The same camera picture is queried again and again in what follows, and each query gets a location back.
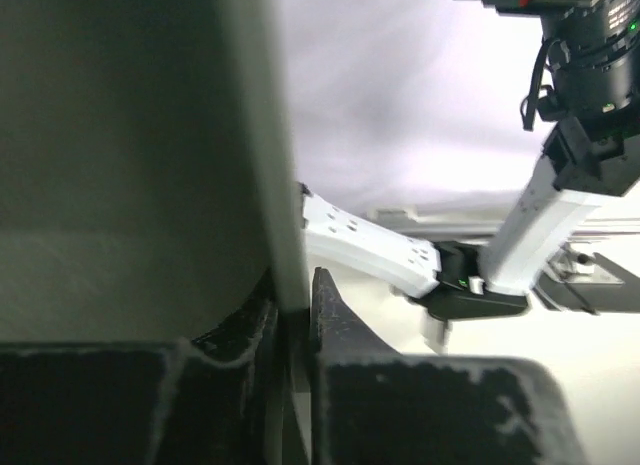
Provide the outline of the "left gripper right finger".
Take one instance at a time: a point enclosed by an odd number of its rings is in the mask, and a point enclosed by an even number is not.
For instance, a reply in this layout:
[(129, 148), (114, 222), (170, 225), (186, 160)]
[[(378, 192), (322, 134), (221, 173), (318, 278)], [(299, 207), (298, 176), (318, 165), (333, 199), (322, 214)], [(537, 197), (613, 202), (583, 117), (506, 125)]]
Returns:
[(564, 396), (522, 359), (403, 355), (312, 280), (316, 464), (583, 464)]

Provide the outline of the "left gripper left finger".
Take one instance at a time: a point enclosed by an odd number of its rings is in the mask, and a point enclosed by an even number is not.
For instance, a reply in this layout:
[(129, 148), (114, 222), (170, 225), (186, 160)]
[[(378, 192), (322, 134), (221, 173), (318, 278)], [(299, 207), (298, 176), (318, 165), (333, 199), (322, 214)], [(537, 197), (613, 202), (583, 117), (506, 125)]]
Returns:
[(2, 462), (263, 463), (277, 317), (264, 279), (192, 340), (4, 344)]

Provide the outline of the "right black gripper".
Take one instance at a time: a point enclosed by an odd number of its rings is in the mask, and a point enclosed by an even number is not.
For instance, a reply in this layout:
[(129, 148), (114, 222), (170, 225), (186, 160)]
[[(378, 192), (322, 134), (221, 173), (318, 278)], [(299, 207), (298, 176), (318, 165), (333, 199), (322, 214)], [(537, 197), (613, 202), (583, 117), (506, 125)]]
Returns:
[(639, 100), (639, 0), (479, 0), (501, 15), (540, 19), (541, 45), (521, 102), (535, 117), (599, 120)]

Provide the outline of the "large metal tray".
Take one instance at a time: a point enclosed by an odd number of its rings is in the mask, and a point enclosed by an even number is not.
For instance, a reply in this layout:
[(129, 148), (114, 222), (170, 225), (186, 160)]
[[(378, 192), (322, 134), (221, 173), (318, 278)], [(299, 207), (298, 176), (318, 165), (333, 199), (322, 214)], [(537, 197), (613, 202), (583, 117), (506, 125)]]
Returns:
[(264, 462), (305, 461), (300, 195), (273, 0), (1, 0), (1, 348), (192, 340), (261, 280)]

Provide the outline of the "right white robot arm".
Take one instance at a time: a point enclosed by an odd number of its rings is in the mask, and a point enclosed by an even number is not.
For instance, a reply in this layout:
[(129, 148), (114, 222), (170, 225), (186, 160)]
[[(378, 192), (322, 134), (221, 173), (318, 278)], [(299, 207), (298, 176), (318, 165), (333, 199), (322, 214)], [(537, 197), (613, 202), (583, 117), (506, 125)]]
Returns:
[(414, 239), (301, 188), (307, 249), (393, 286), (438, 324), (523, 313), (542, 274), (568, 285), (590, 256), (570, 236), (639, 181), (639, 0), (477, 0), (534, 16), (541, 45), (519, 112), (552, 124), (532, 176), (485, 246)]

